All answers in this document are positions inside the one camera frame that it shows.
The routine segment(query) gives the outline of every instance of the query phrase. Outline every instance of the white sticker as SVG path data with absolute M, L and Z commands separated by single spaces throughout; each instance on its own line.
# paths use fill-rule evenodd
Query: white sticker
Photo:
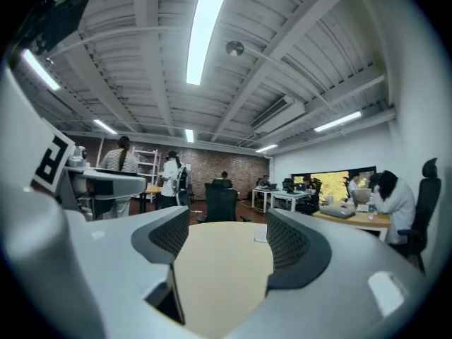
M 55 193 L 61 171 L 63 170 L 69 155 L 73 154 L 76 145 L 48 121 L 45 119 L 42 120 L 48 124 L 54 137 L 45 152 L 40 165 L 37 167 L 33 179 L 44 188 Z
M 102 239 L 105 237 L 105 233 L 103 231 L 94 231 L 91 232 L 91 236 L 93 236 L 94 240 Z
M 368 283 L 383 317 L 394 312 L 405 301 L 392 273 L 379 271 L 369 278 Z

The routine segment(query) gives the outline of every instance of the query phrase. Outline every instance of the tan desk surface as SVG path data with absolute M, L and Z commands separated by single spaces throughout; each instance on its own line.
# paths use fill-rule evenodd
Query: tan desk surface
M 222 338 L 264 300 L 273 255 L 255 242 L 258 224 L 209 222 L 189 227 L 174 262 L 186 328 Z
M 340 207 L 342 205 L 342 201 L 338 201 L 333 203 L 332 206 Z M 334 216 L 326 215 L 317 211 L 313 214 L 315 218 L 323 218 L 324 220 L 345 223 L 346 225 L 356 225 L 356 226 L 368 226 L 368 227 L 389 227 L 391 226 L 391 220 L 389 219 L 389 215 L 386 213 L 379 213 L 378 215 L 374 215 L 373 220 L 369 220 L 368 213 L 365 212 L 356 212 L 356 215 L 350 218 L 335 218 Z
M 158 194 L 160 192 L 162 192 L 162 187 L 151 186 L 146 189 L 145 194 Z

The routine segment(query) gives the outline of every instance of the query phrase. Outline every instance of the air conditioner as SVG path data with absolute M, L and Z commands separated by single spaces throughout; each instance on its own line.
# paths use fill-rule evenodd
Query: air conditioner
M 286 95 L 257 117 L 249 126 L 254 129 L 255 133 L 269 133 L 304 112 L 303 103 Z

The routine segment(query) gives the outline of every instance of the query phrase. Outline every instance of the ceiling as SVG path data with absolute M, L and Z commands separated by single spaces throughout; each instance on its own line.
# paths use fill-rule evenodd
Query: ceiling
M 364 119 L 388 110 L 376 33 L 360 0 L 225 0 L 199 86 L 185 83 L 196 2 L 89 0 L 78 32 L 40 57 L 52 58 L 46 67 L 61 89 L 46 89 L 23 62 L 16 77 L 63 131 L 103 133 L 93 124 L 100 119 L 119 133 L 183 145 L 188 128 L 196 145 L 243 153 L 318 138 L 313 128 L 357 110 Z M 244 44 L 243 55 L 226 53 L 231 40 Z M 306 112 L 255 134 L 249 124 L 285 95 Z

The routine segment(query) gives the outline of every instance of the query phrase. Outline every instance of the black mesh panel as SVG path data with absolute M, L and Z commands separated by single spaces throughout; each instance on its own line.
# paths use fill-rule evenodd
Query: black mesh panel
M 270 215 L 267 232 L 274 270 L 296 264 L 309 250 L 309 239 L 304 234 Z
M 151 231 L 149 240 L 177 257 L 189 236 L 189 221 L 190 215 L 182 215 L 177 220 L 170 220 Z

